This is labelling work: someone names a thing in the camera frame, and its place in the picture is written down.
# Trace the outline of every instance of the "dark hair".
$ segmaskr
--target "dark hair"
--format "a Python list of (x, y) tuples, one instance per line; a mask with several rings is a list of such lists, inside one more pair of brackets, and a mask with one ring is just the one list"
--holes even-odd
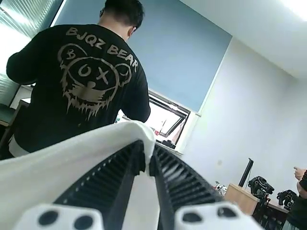
[(125, 25), (132, 25), (136, 29), (141, 26), (144, 18), (144, 8), (138, 0), (106, 0), (100, 17), (103, 12), (112, 13), (116, 20)]

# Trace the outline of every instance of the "chair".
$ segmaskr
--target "chair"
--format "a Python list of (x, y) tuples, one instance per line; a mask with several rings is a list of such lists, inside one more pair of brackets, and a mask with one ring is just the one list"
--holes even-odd
[(5, 159), (4, 154), (7, 153), (9, 141), (11, 140), (17, 128), (18, 121), (22, 120), (21, 119), (22, 114), (24, 113), (24, 111), (27, 109), (28, 106), (29, 103), (20, 100), (17, 109), (13, 113), (11, 120), (8, 122), (8, 125), (0, 141), (0, 159), (2, 160)]

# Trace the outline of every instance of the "hole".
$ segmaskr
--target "hole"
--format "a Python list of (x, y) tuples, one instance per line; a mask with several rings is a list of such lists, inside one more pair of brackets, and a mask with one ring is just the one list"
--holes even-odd
[(195, 223), (195, 222), (201, 222), (202, 218), (194, 212), (189, 212), (183, 215), (182, 220), (184, 222)]
[(58, 219), (58, 212), (57, 211), (47, 211), (45, 213), (43, 213), (39, 219), (38, 219), (38, 223), (41, 226), (46, 226), (46, 225), (50, 225), (53, 224), (54, 222), (57, 221)]
[(230, 208), (227, 207), (221, 207), (217, 210), (217, 215), (219, 217), (226, 217), (226, 218), (233, 218), (236, 217), (236, 214), (231, 210)]
[(93, 225), (93, 218), (90, 216), (81, 216), (76, 219), (74, 227), (76, 230), (86, 230)]

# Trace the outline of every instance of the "vertical blind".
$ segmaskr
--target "vertical blind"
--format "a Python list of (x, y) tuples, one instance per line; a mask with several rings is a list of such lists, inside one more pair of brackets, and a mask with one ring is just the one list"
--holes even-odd
[(63, 0), (0, 1), (0, 104), (9, 105), (18, 85), (6, 76), (6, 62), (52, 23)]

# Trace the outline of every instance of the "window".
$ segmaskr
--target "window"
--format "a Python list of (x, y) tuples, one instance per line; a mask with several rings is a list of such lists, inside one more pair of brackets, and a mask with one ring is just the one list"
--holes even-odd
[(9, 105), (18, 84), (6, 76), (8, 58), (51, 25), (63, 0), (0, 0), (0, 103)]
[[(146, 125), (155, 132), (157, 141), (161, 143), (166, 141), (167, 145), (174, 148), (190, 111), (153, 92), (150, 93), (150, 108), (151, 114)], [(120, 111), (118, 121), (127, 120), (123, 112)]]

